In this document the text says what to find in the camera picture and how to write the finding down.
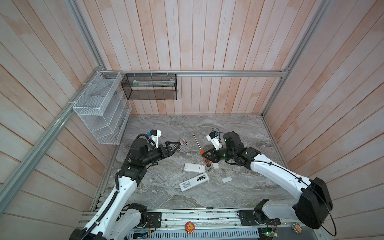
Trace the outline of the white remote control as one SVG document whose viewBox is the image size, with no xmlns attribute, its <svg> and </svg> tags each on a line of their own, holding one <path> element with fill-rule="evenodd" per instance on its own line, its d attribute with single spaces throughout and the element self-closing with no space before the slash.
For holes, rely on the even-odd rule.
<svg viewBox="0 0 384 240">
<path fill-rule="evenodd" d="M 206 171 L 205 165 L 185 163 L 184 171 L 189 173 L 204 173 Z"/>
</svg>

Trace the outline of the orange black screwdriver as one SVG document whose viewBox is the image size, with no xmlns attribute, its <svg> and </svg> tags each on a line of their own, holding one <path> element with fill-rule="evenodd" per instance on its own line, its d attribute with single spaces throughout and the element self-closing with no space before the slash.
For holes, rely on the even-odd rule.
<svg viewBox="0 0 384 240">
<path fill-rule="evenodd" d="M 212 164 L 211 164 L 211 162 L 210 162 L 209 160 L 207 160 L 207 159 L 203 156 L 203 154 L 204 154 L 205 152 L 204 152 L 204 150 L 201 148 L 201 146 L 200 146 L 199 142 L 197 141 L 197 138 L 196 138 L 196 136 L 195 136 L 194 133 L 193 133 L 193 137 L 194 137 L 194 139 L 195 139 L 195 141 L 196 141 L 196 143 L 197 143 L 197 145 L 198 145 L 198 147 L 199 147 L 199 149 L 200 149 L 200 154 L 202 155 L 204 164 L 205 164 L 206 167 L 208 167 L 208 168 L 211 167 Z"/>
</svg>

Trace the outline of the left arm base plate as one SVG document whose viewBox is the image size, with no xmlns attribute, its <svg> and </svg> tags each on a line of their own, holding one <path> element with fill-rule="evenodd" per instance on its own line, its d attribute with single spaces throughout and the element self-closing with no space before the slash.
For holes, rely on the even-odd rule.
<svg viewBox="0 0 384 240">
<path fill-rule="evenodd" d="M 139 223 L 134 229 L 157 229 L 161 227 L 162 212 L 149 212 L 144 222 Z"/>
</svg>

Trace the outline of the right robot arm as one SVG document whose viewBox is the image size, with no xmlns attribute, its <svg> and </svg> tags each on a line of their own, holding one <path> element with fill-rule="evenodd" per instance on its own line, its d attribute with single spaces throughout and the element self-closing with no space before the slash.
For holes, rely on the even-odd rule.
<svg viewBox="0 0 384 240">
<path fill-rule="evenodd" d="M 320 178 L 311 180 L 303 177 L 274 163 L 259 150 L 246 148 L 235 132 L 212 131 L 206 138 L 213 144 L 213 148 L 203 152 L 203 158 L 211 163 L 225 161 L 229 165 L 245 167 L 259 173 L 295 198 L 293 203 L 273 203 L 263 199 L 253 210 L 250 218 L 252 222 L 268 225 L 276 219 L 292 219 L 317 230 L 331 216 L 331 196 L 327 184 Z"/>
</svg>

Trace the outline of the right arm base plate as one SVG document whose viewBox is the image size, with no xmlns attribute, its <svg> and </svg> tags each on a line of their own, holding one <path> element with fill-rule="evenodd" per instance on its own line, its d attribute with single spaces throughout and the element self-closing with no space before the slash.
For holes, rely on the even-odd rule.
<svg viewBox="0 0 384 240">
<path fill-rule="evenodd" d="M 240 218 L 242 226 L 281 225 L 279 218 L 269 219 L 262 211 L 240 210 L 237 211 L 237 216 Z"/>
</svg>

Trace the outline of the white remote with label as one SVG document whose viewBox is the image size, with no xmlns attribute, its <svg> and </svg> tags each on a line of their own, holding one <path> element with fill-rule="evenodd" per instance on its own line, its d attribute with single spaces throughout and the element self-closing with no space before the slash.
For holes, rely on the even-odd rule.
<svg viewBox="0 0 384 240">
<path fill-rule="evenodd" d="M 193 177 L 187 181 L 180 183 L 179 186 L 180 186 L 181 191 L 185 192 L 185 191 L 192 189 L 198 185 L 201 185 L 205 182 L 208 182 L 209 180 L 210 180 L 210 178 L 209 178 L 208 174 L 204 173 L 204 174 L 198 175 L 196 177 Z"/>
</svg>

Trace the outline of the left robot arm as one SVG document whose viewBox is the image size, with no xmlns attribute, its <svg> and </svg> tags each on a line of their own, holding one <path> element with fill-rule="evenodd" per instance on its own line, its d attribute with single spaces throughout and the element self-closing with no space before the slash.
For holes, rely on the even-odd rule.
<svg viewBox="0 0 384 240">
<path fill-rule="evenodd" d="M 123 240 L 135 227 L 148 225 L 148 209 L 141 204 L 126 205 L 151 166 L 172 156 L 179 142 L 157 145 L 149 136 L 140 134 L 131 144 L 122 168 L 115 174 L 115 187 L 95 216 L 83 229 L 75 229 L 71 240 Z"/>
</svg>

